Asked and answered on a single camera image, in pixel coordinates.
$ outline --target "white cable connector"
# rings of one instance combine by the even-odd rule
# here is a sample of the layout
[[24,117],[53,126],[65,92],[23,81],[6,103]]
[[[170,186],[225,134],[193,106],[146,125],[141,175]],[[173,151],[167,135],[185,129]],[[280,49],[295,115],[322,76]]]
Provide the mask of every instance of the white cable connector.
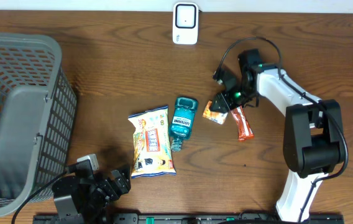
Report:
[[98,159],[96,158],[96,154],[90,154],[90,155],[78,158],[77,162],[83,162],[85,160],[89,160],[89,163],[91,164],[93,171],[96,171],[99,169],[99,163],[98,163]]

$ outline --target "chip bag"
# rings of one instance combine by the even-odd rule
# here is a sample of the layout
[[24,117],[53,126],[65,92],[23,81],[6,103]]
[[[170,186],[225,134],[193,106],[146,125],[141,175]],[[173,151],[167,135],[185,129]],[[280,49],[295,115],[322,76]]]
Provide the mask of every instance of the chip bag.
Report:
[[135,126],[131,177],[176,175],[168,137],[168,106],[133,114],[128,120]]

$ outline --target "white robotic arm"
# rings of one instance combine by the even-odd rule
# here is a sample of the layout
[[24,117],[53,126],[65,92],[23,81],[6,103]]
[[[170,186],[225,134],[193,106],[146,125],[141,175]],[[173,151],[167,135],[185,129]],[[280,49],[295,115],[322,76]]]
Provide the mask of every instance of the white robotic arm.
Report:
[[[286,71],[282,70],[282,75],[288,82],[299,89],[301,92],[306,93],[306,96],[315,101],[319,101],[317,96],[310,95],[300,86],[298,86],[291,78],[287,76]],[[297,92],[292,90],[289,86],[282,81],[277,72],[277,68],[266,70],[258,74],[257,90],[261,96],[270,100],[277,109],[283,114],[286,114],[286,108],[292,105],[311,105],[312,103],[302,98]],[[314,128],[314,124],[309,124],[310,128]],[[318,182],[311,194],[309,202],[305,207],[301,220],[299,219],[301,208],[311,189],[312,182],[317,178],[327,176],[325,173],[311,174],[306,178],[301,178],[296,172],[288,171],[288,177],[284,191],[280,199],[277,201],[276,209],[282,221],[286,222],[302,222],[309,218],[309,208],[312,204],[314,196],[320,187],[321,182]]]
[[[239,65],[241,85],[225,68],[214,74],[213,78],[226,89],[215,96],[210,110],[225,113],[254,97],[258,104],[259,96],[264,96],[285,116],[283,155],[290,170],[276,209],[282,221],[302,222],[309,218],[310,205],[322,180],[346,155],[335,127],[342,129],[340,107],[334,100],[322,101],[306,92],[286,71],[279,72],[278,65],[263,63],[257,49],[241,53]],[[312,136],[311,128],[323,128],[323,133]]]

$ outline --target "white device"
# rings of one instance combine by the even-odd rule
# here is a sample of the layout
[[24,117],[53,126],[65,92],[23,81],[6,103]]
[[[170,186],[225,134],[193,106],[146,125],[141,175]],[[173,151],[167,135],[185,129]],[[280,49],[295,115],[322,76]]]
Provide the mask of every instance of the white device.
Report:
[[196,44],[199,32],[199,7],[195,3],[174,5],[172,41],[176,44]]
[[98,159],[96,158],[96,154],[90,154],[90,155],[78,158],[77,162],[83,162],[85,160],[89,160],[89,163],[91,164],[93,171],[97,171],[99,169],[99,163],[98,163]]

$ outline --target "orange wrapper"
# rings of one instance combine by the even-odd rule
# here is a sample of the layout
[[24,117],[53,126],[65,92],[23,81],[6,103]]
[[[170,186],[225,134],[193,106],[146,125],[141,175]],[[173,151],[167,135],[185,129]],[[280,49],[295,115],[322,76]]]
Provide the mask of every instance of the orange wrapper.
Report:
[[239,128],[239,141],[245,141],[247,139],[253,139],[254,134],[251,131],[249,122],[245,119],[243,107],[231,110],[234,120],[236,121],[237,127]]
[[206,108],[204,109],[203,117],[210,119],[211,121],[215,121],[218,124],[224,124],[226,120],[227,113],[218,113],[218,112],[212,112],[209,110],[209,107],[211,106],[213,102],[210,100],[207,103]]

